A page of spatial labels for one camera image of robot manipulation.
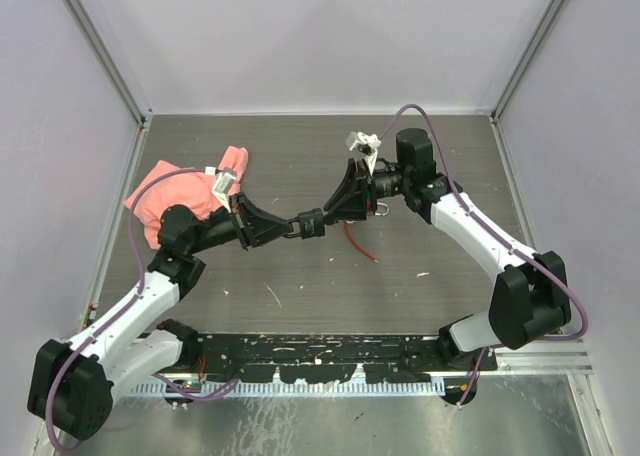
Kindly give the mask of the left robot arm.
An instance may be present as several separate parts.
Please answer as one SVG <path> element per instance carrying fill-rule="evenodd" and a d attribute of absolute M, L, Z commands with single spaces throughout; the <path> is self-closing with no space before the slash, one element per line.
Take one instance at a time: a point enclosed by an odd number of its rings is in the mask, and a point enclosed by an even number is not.
<path fill-rule="evenodd" d="M 192 328 L 167 320 L 147 337 L 141 334 L 195 287 L 205 269 L 196 253 L 233 240 L 257 248 L 292 231 L 291 221 L 256 207 L 242 193 L 205 220 L 185 205 L 166 209 L 160 249 L 129 293 L 77 335 L 51 339 L 38 350 L 28 411 L 43 418 L 50 438 L 64 431 L 84 441 L 140 381 L 168 367 L 194 369 L 201 346 Z"/>

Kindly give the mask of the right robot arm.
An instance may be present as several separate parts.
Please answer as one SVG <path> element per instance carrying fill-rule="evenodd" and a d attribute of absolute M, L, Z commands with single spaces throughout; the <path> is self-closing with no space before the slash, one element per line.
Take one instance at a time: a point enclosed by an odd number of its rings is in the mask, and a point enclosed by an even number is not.
<path fill-rule="evenodd" d="M 562 258 L 520 244 L 486 218 L 461 186 L 438 171 L 425 130 L 409 128 L 397 134 L 394 162 L 379 157 L 376 135 L 353 132 L 346 146 L 362 157 L 349 159 L 340 185 L 324 206 L 326 224 L 363 221 L 380 200 L 400 195 L 411 211 L 471 256 L 493 284 L 487 311 L 439 330 L 436 347 L 444 366 L 462 369 L 482 348 L 517 350 L 570 322 Z"/>

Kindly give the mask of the black padlock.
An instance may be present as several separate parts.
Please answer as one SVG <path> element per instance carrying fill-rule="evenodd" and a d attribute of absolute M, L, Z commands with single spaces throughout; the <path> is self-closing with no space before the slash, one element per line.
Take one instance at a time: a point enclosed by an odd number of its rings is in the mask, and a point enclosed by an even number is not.
<path fill-rule="evenodd" d="M 326 234 L 324 213 L 320 208 L 301 212 L 287 223 L 291 226 L 291 231 L 284 235 L 286 239 L 311 239 Z"/>

